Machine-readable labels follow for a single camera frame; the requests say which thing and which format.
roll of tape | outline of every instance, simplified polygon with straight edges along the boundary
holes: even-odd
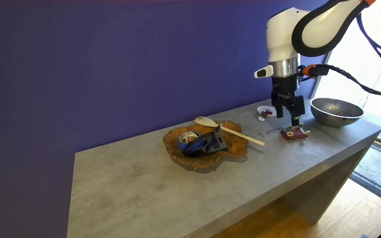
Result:
[[[200,136],[201,134],[197,131],[186,131],[185,133],[182,133],[177,137],[177,146],[180,149],[185,149],[188,143],[194,141]],[[193,143],[188,149],[193,150],[200,147],[201,145],[202,145],[202,140]]]

blue wall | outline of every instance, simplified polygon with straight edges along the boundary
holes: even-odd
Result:
[[[65,236],[75,152],[268,99],[253,72],[267,20],[292,5],[0,5],[0,237]]]

silver bowl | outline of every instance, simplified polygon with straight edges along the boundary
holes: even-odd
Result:
[[[334,127],[352,124],[364,116],[357,105],[331,98],[312,99],[311,112],[319,122]]]

wooden tray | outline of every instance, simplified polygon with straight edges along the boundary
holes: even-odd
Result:
[[[222,123],[224,127],[232,129],[239,133],[242,132],[242,128],[234,122],[217,121],[217,123]],[[186,131],[197,131],[201,135],[203,135],[213,130],[214,128],[209,128],[201,125],[192,125],[185,128],[174,128],[163,137],[163,143],[165,144],[165,148],[172,160],[178,161],[180,164],[183,165],[192,166],[195,169],[203,169],[214,166],[220,158],[226,155],[231,157],[243,157],[247,154],[246,147],[248,145],[248,140],[227,133],[225,131],[221,131],[221,134],[227,143],[228,148],[226,151],[221,150],[213,154],[203,155],[198,158],[192,158],[183,155],[180,148],[177,147],[177,137]]]

gray concrete table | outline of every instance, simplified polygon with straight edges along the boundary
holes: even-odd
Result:
[[[249,142],[245,158],[228,158],[208,173],[172,162],[162,142],[172,128],[193,122],[76,153],[67,236],[208,238],[281,196],[316,223],[381,128],[362,119],[322,125],[306,101],[301,121],[312,133],[286,141],[266,131],[288,126],[290,116],[260,122],[262,104],[270,101],[209,116],[238,123],[266,145]]]

